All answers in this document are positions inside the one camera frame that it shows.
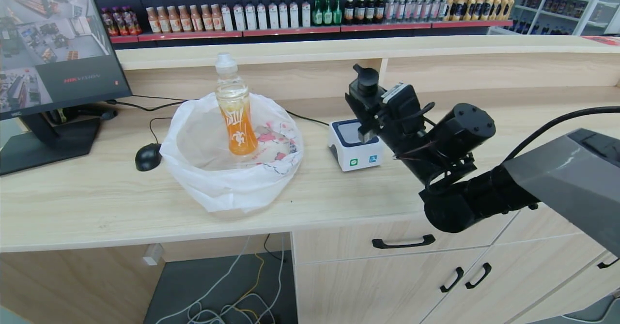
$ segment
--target white plastic bag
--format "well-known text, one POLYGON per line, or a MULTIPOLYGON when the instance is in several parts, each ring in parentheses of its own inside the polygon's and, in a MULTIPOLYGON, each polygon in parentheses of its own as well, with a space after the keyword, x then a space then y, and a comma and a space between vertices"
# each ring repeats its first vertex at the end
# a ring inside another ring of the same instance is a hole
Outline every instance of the white plastic bag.
POLYGON ((259 146, 250 156, 228 150, 228 134, 215 93, 183 103, 160 153, 168 171, 207 211, 252 211, 269 205, 303 157, 301 132, 272 99, 250 94, 259 146))

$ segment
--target drawer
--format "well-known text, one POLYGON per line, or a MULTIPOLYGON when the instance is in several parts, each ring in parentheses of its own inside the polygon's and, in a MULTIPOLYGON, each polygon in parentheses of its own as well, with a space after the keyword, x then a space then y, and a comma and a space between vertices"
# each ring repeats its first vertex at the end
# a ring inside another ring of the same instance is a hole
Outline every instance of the drawer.
POLYGON ((487 218, 458 233, 433 227, 424 214, 406 221, 293 232, 296 264, 491 245, 514 213, 487 218), (381 249, 372 240, 389 246, 381 249))

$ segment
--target cabinet door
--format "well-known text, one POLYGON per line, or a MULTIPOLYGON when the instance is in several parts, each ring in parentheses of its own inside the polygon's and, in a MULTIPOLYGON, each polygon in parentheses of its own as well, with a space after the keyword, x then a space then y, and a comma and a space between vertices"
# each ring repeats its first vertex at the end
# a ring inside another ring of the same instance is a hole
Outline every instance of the cabinet door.
POLYGON ((511 324, 526 324, 580 311, 609 295, 620 287, 620 262, 613 263, 617 259, 605 253, 511 324))
POLYGON ((419 323, 484 248, 298 264, 299 324, 419 323))
POLYGON ((583 234, 494 245, 423 324, 505 323, 603 251, 583 234))

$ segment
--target computer monitor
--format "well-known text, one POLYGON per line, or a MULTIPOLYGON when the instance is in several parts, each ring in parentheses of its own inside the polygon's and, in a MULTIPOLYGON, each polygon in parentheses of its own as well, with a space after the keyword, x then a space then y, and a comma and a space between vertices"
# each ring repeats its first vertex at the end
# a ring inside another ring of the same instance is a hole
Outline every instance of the computer monitor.
POLYGON ((94 0, 0 0, 0 53, 0 120, 31 130, 0 150, 0 175, 91 151, 99 119, 52 127, 43 112, 131 96, 94 0))

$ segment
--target black handle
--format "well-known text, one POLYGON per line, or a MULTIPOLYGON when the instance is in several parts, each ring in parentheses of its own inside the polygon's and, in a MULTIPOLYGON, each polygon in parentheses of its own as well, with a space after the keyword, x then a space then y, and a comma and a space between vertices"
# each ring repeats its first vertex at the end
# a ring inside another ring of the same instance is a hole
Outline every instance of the black handle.
POLYGON ((456 280, 454 281, 454 283, 452 283, 451 286, 449 287, 445 287, 445 286, 441 286, 439 288, 439 290, 441 290, 442 293, 447 293, 448 291, 451 291, 452 288, 454 286, 456 286, 456 283, 459 282, 459 280, 461 280, 461 278, 463 278, 463 275, 465 274, 465 272, 463 272, 463 269, 460 267, 456 267, 456 280))
POLYGON ((478 284, 480 284, 485 278, 487 278, 487 276, 489 275, 489 273, 491 273, 491 265, 488 262, 485 262, 482 265, 482 268, 484 269, 484 275, 482 275, 482 278, 480 278, 480 280, 478 280, 478 282, 476 282, 476 284, 471 284, 471 282, 467 282, 465 283, 465 287, 468 289, 474 289, 474 287, 477 287, 478 284))
POLYGON ((596 267, 603 269, 603 268, 607 268, 610 267, 612 264, 618 262, 618 260, 620 260, 620 258, 617 258, 614 262, 612 263, 605 263, 605 262, 601 262, 600 264, 596 265, 596 267))
POLYGON ((397 249, 398 247, 423 247, 425 245, 431 245, 434 243, 433 235, 424 235, 422 236, 424 239, 423 242, 417 244, 403 244, 403 245, 387 245, 383 243, 383 239, 373 239, 372 246, 377 249, 397 249))

